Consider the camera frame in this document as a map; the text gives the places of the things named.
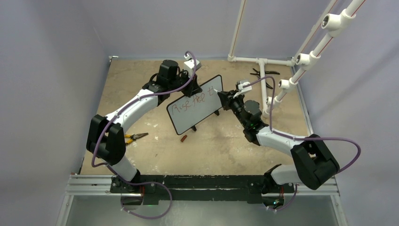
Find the small black-framed whiteboard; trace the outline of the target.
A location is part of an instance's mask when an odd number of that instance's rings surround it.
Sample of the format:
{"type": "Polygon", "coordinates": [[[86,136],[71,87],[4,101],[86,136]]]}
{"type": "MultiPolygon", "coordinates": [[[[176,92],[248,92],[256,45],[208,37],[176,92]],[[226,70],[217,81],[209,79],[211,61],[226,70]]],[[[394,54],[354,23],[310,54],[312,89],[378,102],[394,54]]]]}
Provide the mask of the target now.
{"type": "Polygon", "coordinates": [[[213,89],[222,91],[223,80],[217,75],[202,85],[202,92],[192,97],[182,96],[167,105],[167,112],[176,134],[181,135],[222,108],[213,89]]]}

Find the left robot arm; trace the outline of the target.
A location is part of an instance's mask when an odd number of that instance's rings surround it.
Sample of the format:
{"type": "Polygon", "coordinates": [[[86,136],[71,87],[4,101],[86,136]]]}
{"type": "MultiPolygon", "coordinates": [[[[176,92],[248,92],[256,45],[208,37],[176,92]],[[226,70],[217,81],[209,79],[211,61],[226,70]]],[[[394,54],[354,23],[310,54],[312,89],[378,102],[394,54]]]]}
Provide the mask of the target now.
{"type": "Polygon", "coordinates": [[[201,92],[196,75],[200,67],[200,61],[192,57],[184,62],[182,68],[176,61],[164,60],[159,71],[129,102],[106,116],[95,115],[90,122],[86,143],[86,150],[93,155],[92,167],[97,167],[96,158],[101,159],[104,165],[123,179],[124,189],[130,193],[136,192],[140,188],[140,171],[126,156],[125,133],[172,93],[181,91],[191,97],[201,92]]]}

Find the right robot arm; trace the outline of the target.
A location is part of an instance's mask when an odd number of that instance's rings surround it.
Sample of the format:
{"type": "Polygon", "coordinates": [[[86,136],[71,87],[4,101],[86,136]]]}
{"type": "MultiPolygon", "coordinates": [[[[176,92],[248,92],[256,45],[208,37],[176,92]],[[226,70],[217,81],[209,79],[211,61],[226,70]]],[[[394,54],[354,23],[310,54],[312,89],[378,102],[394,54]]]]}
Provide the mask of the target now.
{"type": "Polygon", "coordinates": [[[295,137],[272,130],[262,121],[258,102],[244,101],[244,95],[235,90],[218,91],[217,95],[222,108],[231,110],[241,123],[248,142],[273,148],[293,159],[292,165],[277,164],[265,172],[263,193],[275,192],[289,183],[304,184],[316,190],[340,170],[339,163],[318,135],[295,137]]]}

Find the black pliers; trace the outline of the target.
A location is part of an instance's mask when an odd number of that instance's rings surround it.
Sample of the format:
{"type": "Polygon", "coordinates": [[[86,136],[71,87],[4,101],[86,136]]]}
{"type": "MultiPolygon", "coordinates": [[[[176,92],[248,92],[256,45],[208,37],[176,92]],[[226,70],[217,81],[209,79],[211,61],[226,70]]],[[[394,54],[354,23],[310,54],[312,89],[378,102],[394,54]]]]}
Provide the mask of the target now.
{"type": "MultiPolygon", "coordinates": [[[[260,71],[256,70],[255,68],[252,68],[252,69],[253,69],[254,73],[250,73],[250,75],[254,75],[258,79],[260,79],[260,77],[261,77],[260,71]]],[[[265,75],[268,75],[268,74],[280,75],[280,73],[277,71],[264,71],[264,72],[265,72],[265,75]]],[[[266,88],[273,89],[273,87],[268,82],[265,82],[265,85],[266,85],[266,88]]]]}

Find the yellow-handled pliers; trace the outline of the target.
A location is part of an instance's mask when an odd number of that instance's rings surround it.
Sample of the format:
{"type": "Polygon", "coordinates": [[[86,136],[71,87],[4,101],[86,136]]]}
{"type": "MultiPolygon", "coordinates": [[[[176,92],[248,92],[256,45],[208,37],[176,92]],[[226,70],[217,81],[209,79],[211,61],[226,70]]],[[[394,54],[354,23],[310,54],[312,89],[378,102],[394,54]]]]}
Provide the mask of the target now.
{"type": "Polygon", "coordinates": [[[138,139],[140,139],[142,137],[145,137],[147,135],[149,135],[149,133],[139,133],[139,134],[133,134],[133,135],[125,134],[124,138],[127,139],[126,142],[125,142],[125,145],[129,145],[129,144],[135,142],[136,140],[138,140],[138,139]]]}

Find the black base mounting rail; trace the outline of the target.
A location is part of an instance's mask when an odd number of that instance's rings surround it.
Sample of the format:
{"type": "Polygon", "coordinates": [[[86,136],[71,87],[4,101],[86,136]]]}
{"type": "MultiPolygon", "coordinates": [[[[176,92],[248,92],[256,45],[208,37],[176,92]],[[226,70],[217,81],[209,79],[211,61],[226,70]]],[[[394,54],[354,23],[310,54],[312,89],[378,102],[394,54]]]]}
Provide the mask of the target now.
{"type": "Polygon", "coordinates": [[[113,176],[112,194],[137,194],[145,205],[159,201],[226,201],[262,204],[270,195],[292,194],[291,184],[277,185],[266,175],[142,175],[133,186],[113,176]]]}

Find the white PVC pipe frame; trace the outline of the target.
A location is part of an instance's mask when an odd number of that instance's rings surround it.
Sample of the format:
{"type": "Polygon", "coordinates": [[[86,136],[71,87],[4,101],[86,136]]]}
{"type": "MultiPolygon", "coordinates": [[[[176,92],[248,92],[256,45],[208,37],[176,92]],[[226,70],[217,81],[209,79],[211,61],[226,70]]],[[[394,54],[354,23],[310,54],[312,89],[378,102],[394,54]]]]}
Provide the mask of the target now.
{"type": "Polygon", "coordinates": [[[296,55],[291,60],[272,60],[267,58],[250,58],[250,57],[237,57],[234,55],[235,48],[237,46],[239,29],[242,24],[244,9],[247,5],[246,0],[242,0],[240,3],[239,13],[237,22],[234,29],[234,35],[231,42],[231,47],[227,60],[229,62],[249,62],[255,63],[260,67],[261,78],[265,77],[265,66],[267,64],[273,65],[285,65],[285,66],[300,66],[299,71],[296,72],[289,80],[282,80],[279,85],[280,92],[276,97],[268,97],[266,95],[266,82],[261,82],[262,91],[262,113],[265,117],[271,117],[271,112],[274,107],[278,107],[282,102],[283,98],[297,87],[299,80],[309,71],[320,59],[321,54],[329,46],[332,40],[345,30],[352,20],[356,17],[356,13],[360,7],[365,3],[363,0],[353,0],[350,4],[341,11],[340,14],[332,14],[331,11],[336,5],[337,1],[332,0],[324,10],[323,14],[318,19],[317,23],[312,27],[311,32],[301,45],[296,55]],[[311,39],[320,29],[326,31],[325,36],[317,44],[314,50],[310,51],[309,54],[305,54],[302,51],[309,45],[311,39]]]}

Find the aluminium extrusion frame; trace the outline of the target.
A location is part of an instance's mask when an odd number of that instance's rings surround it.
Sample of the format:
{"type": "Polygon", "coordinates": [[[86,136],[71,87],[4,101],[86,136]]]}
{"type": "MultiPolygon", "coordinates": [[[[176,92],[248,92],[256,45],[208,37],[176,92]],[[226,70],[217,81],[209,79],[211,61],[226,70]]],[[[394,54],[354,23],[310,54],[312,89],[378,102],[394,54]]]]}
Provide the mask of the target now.
{"type": "Polygon", "coordinates": [[[73,175],[58,226],[344,226],[336,180],[265,175],[73,175]]]}

